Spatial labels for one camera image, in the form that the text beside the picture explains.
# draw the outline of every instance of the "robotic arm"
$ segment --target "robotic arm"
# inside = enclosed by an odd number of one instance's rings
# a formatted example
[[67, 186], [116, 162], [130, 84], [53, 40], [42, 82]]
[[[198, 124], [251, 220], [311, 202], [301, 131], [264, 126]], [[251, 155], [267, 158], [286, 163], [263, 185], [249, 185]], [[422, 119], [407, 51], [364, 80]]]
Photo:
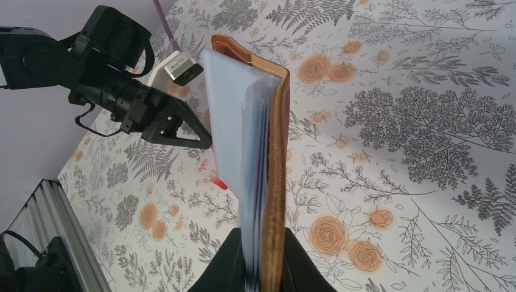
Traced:
[[[89, 104], [90, 109], [75, 118], [88, 131], [103, 137], [140, 132], [151, 143], [207, 149], [211, 137], [184, 101], [134, 79], [154, 65], [149, 39], [148, 30], [106, 6], [98, 6], [79, 33], [61, 41], [37, 29], [0, 27], [0, 88], [60, 85], [71, 90], [70, 103]], [[143, 72], [126, 71], [136, 66], [143, 51]], [[175, 82], [185, 85], [201, 71]], [[120, 130], [102, 134], [84, 126], [81, 117], [95, 105], [110, 111], [111, 120], [121, 122]], [[200, 140], [177, 136], [183, 122]]]

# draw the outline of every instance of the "tablecloth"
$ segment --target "tablecloth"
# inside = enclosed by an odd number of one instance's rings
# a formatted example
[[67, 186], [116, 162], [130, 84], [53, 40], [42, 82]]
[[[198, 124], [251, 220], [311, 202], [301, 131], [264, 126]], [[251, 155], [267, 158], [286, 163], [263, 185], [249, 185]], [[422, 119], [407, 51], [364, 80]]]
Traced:
[[[515, 15], [510, 0], [179, 0], [167, 20], [198, 57], [227, 33], [291, 71], [287, 227], [338, 291], [494, 292], [516, 291]], [[163, 29], [152, 45], [172, 53]], [[169, 93], [207, 121], [204, 87]], [[94, 128], [118, 125], [104, 111]], [[201, 153], [87, 134], [60, 173], [114, 291], [186, 291], [237, 226]]]

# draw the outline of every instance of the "floral pattern fabric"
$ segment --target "floral pattern fabric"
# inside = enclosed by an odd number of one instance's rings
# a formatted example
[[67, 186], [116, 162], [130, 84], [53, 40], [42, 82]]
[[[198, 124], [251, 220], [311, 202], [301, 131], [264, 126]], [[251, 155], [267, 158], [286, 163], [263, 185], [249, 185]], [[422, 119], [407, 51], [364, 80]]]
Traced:
[[[192, 0], [167, 20], [198, 57], [226, 33], [291, 70], [287, 227], [335, 289], [508, 292], [515, 15], [500, 0]], [[163, 29], [152, 45], [172, 53]], [[169, 93], [209, 124], [202, 77]], [[103, 111], [93, 127], [118, 125]], [[201, 154], [90, 133], [72, 154], [59, 179], [114, 291], [187, 291], [237, 226]]]

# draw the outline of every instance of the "metal connector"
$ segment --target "metal connector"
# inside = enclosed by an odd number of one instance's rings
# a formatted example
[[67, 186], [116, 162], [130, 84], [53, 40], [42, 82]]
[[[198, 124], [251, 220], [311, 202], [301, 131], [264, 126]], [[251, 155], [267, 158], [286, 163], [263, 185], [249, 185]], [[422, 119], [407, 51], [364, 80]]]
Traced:
[[172, 81], [180, 86], [187, 85], [204, 69], [188, 51], [176, 51], [174, 57], [163, 67]]

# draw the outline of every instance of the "black cable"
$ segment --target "black cable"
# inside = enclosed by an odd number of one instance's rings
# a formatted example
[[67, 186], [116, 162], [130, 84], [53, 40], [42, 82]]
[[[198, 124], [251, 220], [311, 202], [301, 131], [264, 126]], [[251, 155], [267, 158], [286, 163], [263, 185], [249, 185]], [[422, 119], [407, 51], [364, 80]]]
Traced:
[[40, 251], [34, 247], [34, 245], [32, 245], [28, 240], [26, 240], [25, 238], [23, 238], [23, 236], [17, 234], [16, 232], [14, 231], [11, 231], [11, 230], [6, 230], [4, 232], [2, 232], [0, 234], [0, 237], [2, 237], [2, 239], [4, 238], [4, 236], [8, 234], [8, 235], [11, 235], [12, 237], [16, 238], [17, 240], [21, 241], [21, 243], [23, 243], [26, 247], [28, 247], [30, 249], [30, 251], [32, 251], [32, 253], [38, 257], [38, 259], [42, 259], [43, 258], [43, 254], [40, 253]]

